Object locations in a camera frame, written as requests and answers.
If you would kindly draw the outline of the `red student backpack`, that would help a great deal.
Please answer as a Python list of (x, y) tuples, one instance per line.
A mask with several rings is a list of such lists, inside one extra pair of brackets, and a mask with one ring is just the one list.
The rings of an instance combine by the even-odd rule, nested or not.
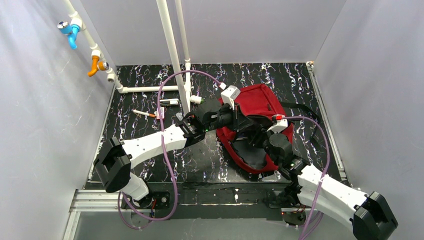
[(252, 174), (282, 170), (296, 158), (292, 149), (294, 123), (283, 119), (285, 108), (301, 109), (316, 123), (321, 122), (306, 105), (279, 101), (265, 84), (243, 87), (235, 102), (252, 125), (239, 131), (218, 128), (216, 135), (234, 162)]

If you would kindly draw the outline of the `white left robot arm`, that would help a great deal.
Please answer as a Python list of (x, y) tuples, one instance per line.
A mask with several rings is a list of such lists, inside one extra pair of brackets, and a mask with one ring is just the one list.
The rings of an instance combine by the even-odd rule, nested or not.
[(252, 126), (253, 120), (242, 113), (238, 104), (213, 101), (212, 109), (198, 108), (182, 116), (171, 126), (155, 133), (128, 140), (106, 140), (93, 166), (107, 193), (123, 192), (139, 201), (149, 193), (147, 183), (131, 170), (137, 165), (168, 151), (180, 150), (202, 141), (206, 133), (226, 127), (239, 132)]

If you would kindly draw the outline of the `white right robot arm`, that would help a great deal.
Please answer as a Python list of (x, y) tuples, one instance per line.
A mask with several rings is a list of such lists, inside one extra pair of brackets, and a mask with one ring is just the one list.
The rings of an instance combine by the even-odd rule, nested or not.
[(263, 149), (290, 181), (274, 203), (318, 210), (351, 229), (358, 240), (387, 240), (399, 226), (382, 194), (367, 194), (322, 175), (312, 163), (294, 153), (284, 134), (261, 129), (247, 139), (249, 145)]

